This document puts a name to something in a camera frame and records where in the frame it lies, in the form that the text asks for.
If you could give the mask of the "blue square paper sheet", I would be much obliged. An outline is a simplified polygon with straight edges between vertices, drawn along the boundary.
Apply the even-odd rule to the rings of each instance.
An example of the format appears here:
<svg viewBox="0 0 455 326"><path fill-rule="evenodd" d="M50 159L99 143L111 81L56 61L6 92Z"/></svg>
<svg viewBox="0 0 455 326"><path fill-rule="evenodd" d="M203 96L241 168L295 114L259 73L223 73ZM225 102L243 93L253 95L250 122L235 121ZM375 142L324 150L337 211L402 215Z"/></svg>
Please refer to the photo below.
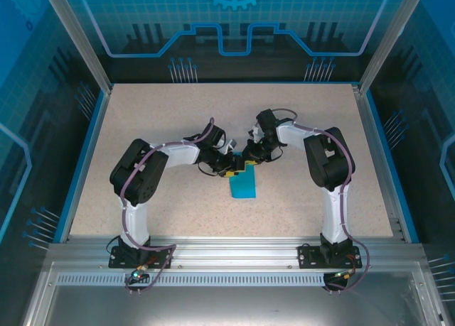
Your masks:
<svg viewBox="0 0 455 326"><path fill-rule="evenodd" d="M245 170L229 179L231 196L235 199L254 199L256 193L255 167L247 164Z"/></svg>

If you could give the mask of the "blue table edge strip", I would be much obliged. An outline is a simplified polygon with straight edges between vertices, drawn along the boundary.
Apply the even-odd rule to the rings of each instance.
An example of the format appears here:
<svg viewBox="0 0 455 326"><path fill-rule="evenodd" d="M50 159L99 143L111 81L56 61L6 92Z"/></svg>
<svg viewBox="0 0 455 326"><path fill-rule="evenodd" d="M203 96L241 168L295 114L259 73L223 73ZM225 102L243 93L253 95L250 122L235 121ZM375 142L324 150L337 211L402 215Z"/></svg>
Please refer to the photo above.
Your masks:
<svg viewBox="0 0 455 326"><path fill-rule="evenodd" d="M54 244L65 243L70 234L70 229L77 212L82 190L95 152L95 146L100 134L102 122L105 118L109 99L109 94L100 92L53 237Z"/></svg>

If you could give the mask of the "aluminium frame rail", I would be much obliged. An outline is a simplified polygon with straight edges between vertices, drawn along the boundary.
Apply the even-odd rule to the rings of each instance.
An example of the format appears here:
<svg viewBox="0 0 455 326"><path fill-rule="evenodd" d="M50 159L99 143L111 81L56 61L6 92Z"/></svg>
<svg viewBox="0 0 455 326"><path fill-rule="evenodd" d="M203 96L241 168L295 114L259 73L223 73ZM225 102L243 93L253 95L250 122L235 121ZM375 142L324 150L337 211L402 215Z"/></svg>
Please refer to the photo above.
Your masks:
<svg viewBox="0 0 455 326"><path fill-rule="evenodd" d="M43 262L49 271L107 271L108 237L70 237L51 244ZM424 266L421 244L394 243L389 238L362 239L364 265L371 271L412 271ZM296 271L297 247L320 243L318 237L153 237L153 245L176 245L172 271Z"/></svg>

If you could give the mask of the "aluminium side rail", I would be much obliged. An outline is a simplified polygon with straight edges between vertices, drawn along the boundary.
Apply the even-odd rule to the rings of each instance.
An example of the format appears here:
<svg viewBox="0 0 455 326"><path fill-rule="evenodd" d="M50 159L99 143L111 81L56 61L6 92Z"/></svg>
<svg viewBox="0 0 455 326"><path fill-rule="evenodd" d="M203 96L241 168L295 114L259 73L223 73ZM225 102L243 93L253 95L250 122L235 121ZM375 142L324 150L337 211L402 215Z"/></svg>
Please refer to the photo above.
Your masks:
<svg viewBox="0 0 455 326"><path fill-rule="evenodd" d="M385 205L388 222L392 230L392 242L407 243L407 237L401 223L401 204L395 197L395 186L388 168L387 159L373 113L368 100L360 93L358 86L352 85L352 89L370 150L375 176L378 180L380 193Z"/></svg>

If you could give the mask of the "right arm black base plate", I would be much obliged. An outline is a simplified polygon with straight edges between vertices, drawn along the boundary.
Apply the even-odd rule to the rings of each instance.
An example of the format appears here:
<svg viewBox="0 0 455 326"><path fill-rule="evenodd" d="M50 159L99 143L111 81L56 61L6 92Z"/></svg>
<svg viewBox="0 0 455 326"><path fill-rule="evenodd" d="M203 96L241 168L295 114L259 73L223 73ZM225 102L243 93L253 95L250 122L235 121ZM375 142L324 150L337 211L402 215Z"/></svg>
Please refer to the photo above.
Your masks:
<svg viewBox="0 0 455 326"><path fill-rule="evenodd" d="M302 244L297 249L297 260L300 269L345 269L362 268L363 262L359 248L349 246L338 253L333 253L327 246L310 246Z"/></svg>

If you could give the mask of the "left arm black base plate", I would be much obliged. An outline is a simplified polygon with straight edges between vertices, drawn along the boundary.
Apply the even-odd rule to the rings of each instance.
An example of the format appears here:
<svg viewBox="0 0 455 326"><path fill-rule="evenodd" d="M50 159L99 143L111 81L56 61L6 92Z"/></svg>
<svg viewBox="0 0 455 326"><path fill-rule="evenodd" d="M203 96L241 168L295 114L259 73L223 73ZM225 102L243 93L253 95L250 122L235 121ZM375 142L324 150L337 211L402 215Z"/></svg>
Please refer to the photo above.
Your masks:
<svg viewBox="0 0 455 326"><path fill-rule="evenodd" d="M137 268L147 265L148 268L159 269L169 258L171 251L145 251L123 246L114 246L110 251L110 268Z"/></svg>

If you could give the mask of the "aluminium frame post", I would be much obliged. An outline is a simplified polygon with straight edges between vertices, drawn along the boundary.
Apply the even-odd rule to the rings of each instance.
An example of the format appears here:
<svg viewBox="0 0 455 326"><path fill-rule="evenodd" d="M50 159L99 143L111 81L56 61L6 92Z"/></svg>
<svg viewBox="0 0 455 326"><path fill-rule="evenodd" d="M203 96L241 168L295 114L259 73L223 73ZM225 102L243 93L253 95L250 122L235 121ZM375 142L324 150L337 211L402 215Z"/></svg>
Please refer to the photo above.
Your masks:
<svg viewBox="0 0 455 326"><path fill-rule="evenodd" d="M80 25L68 0L48 0L63 24L72 42L81 54L87 68L92 73L100 89L107 95L111 95L112 84L99 60L95 50L91 46L82 26Z"/></svg>
<svg viewBox="0 0 455 326"><path fill-rule="evenodd" d="M397 39L402 34L407 22L413 14L420 0L402 0L390 25L388 26L382 40L375 53L373 54L363 76L358 83L358 91L361 96L365 96L371 84L378 75L381 67L393 49Z"/></svg>

